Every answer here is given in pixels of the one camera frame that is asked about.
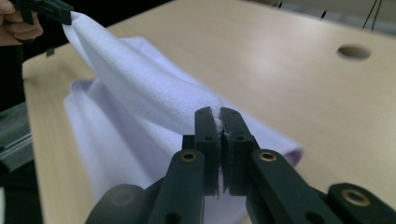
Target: white cloth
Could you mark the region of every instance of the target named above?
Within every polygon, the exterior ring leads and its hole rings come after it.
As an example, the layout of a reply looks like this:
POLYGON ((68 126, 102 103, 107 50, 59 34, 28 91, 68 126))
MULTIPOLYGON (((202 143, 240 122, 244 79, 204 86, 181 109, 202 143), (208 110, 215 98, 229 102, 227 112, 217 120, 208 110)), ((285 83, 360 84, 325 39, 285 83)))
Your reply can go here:
MULTIPOLYGON (((75 80, 64 106, 97 200, 118 184, 144 189, 164 177, 183 134, 194 134, 194 112, 206 106, 215 118, 222 106, 239 111, 262 148, 292 165, 300 160, 297 143, 216 95, 146 38, 119 39, 77 12, 72 20, 64 32, 97 78, 75 80)), ((204 223, 239 223, 246 214, 244 197, 205 198, 204 223)))

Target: folded cloth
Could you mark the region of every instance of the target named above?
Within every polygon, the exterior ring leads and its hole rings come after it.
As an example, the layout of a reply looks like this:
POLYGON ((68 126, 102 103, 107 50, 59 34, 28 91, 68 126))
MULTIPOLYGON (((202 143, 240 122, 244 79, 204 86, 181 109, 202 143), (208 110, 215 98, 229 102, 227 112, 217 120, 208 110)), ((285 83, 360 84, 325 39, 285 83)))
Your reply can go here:
MULTIPOLYGON (((194 113, 210 106, 239 111, 262 148, 296 165, 302 148, 258 122, 168 60, 146 38, 117 38, 96 21, 72 12, 69 42, 96 74, 75 80, 64 100, 96 200, 119 184, 147 188, 164 177, 182 136, 194 134, 194 113)), ((217 122, 221 131, 221 122, 217 122)), ((239 223, 244 197, 205 197, 204 223, 239 223)))

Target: wooden table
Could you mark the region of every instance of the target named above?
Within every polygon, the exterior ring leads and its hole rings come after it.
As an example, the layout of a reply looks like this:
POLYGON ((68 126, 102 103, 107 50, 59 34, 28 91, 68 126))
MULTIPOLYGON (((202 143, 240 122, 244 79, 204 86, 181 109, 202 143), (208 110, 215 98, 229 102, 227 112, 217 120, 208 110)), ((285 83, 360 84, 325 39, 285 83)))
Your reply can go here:
MULTIPOLYGON (((182 69, 304 147, 298 172, 327 192, 367 188, 396 208, 396 39, 237 0, 179 0, 109 27, 142 35, 182 69), (340 56, 364 46, 366 60, 340 56)), ((63 99, 94 73, 71 46, 23 67, 46 223, 84 223, 94 201, 63 99)))

